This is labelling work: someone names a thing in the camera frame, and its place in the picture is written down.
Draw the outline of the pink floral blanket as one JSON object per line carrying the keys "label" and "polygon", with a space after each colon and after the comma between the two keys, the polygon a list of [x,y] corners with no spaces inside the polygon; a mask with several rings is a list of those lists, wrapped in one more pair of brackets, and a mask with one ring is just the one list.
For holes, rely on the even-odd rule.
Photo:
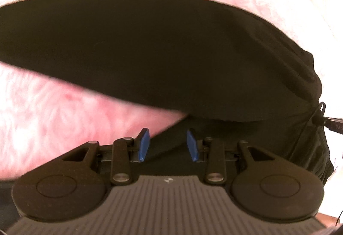
{"label": "pink floral blanket", "polygon": [[[262,16],[304,49],[311,48],[312,0],[216,1]],[[155,136],[183,117],[1,64],[1,179],[15,179],[89,140],[110,144],[143,127]]]}

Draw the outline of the black garment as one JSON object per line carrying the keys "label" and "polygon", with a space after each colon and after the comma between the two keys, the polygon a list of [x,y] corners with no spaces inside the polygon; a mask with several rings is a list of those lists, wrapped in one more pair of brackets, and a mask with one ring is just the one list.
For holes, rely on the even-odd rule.
{"label": "black garment", "polygon": [[[266,20],[209,0],[26,0],[1,8],[1,60],[187,115],[150,134],[131,184],[101,172],[97,141],[24,174],[2,234],[332,234],[315,216],[323,129],[341,121],[312,55]],[[188,129],[238,151],[226,184],[201,180]]]}

